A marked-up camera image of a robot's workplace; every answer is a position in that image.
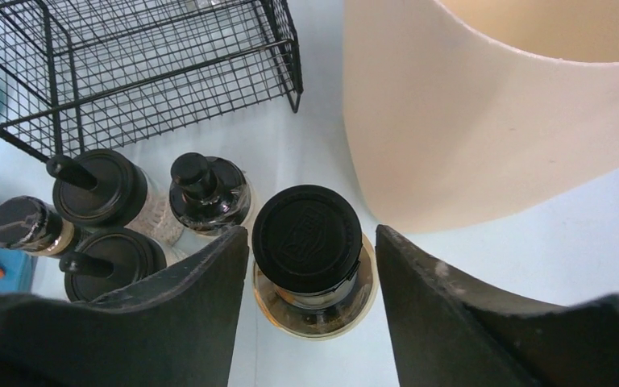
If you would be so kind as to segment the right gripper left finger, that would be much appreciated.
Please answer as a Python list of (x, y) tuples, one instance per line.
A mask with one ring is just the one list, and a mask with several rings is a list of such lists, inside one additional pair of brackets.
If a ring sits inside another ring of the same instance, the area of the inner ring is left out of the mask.
[(94, 302), (0, 294), (0, 386), (225, 386), (249, 248), (234, 227)]

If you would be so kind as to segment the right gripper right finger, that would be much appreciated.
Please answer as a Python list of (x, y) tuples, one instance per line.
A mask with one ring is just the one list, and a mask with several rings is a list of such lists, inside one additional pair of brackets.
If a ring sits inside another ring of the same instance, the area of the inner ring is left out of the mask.
[(403, 386), (619, 386), (619, 293), (574, 306), (522, 297), (376, 228)]

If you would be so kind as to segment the white-bead shaker jar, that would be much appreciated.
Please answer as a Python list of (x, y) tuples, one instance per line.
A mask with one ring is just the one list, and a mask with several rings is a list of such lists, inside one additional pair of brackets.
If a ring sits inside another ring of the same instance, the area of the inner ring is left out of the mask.
[(125, 227), (94, 232), (60, 257), (69, 301), (91, 302), (187, 257), (178, 248)]
[(125, 227), (167, 245), (184, 232), (170, 209), (167, 188), (119, 152), (56, 155), (46, 168), (55, 179), (53, 205), (71, 223), (93, 229)]

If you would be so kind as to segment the white powder dispenser bottle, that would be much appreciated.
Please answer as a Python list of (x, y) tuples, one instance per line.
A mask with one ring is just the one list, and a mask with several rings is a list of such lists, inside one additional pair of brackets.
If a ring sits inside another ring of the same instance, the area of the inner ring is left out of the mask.
[(235, 163), (186, 152), (173, 161), (170, 174), (170, 209), (186, 230), (207, 239), (236, 226), (251, 234), (258, 201), (247, 174)]

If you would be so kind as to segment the brown sauce bottle black cap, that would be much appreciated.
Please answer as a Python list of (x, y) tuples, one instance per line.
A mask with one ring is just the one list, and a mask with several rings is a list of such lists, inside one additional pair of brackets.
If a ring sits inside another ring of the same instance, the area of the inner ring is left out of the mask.
[(376, 254), (339, 193), (295, 185), (264, 203), (251, 233), (252, 288), (262, 314), (288, 335), (339, 337), (372, 308)]

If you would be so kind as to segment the small spice jar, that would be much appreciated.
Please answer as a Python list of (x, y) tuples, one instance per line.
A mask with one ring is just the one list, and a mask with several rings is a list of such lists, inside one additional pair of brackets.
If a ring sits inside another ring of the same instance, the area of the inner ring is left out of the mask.
[(0, 248), (59, 258), (87, 235), (38, 198), (18, 196), (0, 204)]

